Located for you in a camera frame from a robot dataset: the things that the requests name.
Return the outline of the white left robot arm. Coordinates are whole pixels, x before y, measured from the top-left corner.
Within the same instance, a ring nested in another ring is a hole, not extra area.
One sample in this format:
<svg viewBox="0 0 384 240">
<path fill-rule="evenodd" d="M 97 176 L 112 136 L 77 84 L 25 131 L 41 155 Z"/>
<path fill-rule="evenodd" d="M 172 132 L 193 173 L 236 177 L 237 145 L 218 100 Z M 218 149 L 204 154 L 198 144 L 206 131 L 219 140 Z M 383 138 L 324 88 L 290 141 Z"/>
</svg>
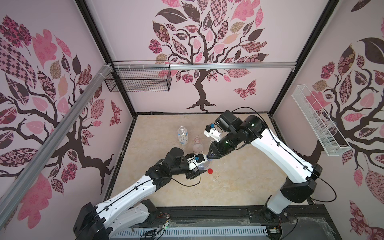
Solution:
<svg viewBox="0 0 384 240">
<path fill-rule="evenodd" d="M 147 197 L 172 181 L 175 175 L 199 174 L 199 165 L 206 160 L 206 155 L 185 155 L 182 149 L 172 148 L 121 193 L 97 205 L 84 205 L 73 227 L 76 239 L 109 240 L 129 227 L 156 219 L 158 210 Z"/>
</svg>

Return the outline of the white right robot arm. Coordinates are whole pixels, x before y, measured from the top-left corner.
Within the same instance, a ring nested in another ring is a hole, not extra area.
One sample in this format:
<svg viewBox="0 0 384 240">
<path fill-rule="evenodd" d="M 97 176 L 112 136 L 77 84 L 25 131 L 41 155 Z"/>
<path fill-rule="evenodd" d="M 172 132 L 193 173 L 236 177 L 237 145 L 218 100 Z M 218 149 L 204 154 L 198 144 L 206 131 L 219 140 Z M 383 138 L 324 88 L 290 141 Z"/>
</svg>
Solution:
<svg viewBox="0 0 384 240">
<path fill-rule="evenodd" d="M 323 168 L 312 165 L 289 149 L 276 137 L 262 117 L 250 115 L 244 121 L 233 112 L 225 111 L 213 123 L 206 126 L 205 136 L 214 139 L 207 159 L 218 160 L 235 150 L 240 144 L 251 145 L 262 151 L 287 175 L 284 184 L 270 196 L 262 208 L 268 221 L 281 214 L 291 203 L 301 204 L 315 192 L 316 181 Z"/>
</svg>

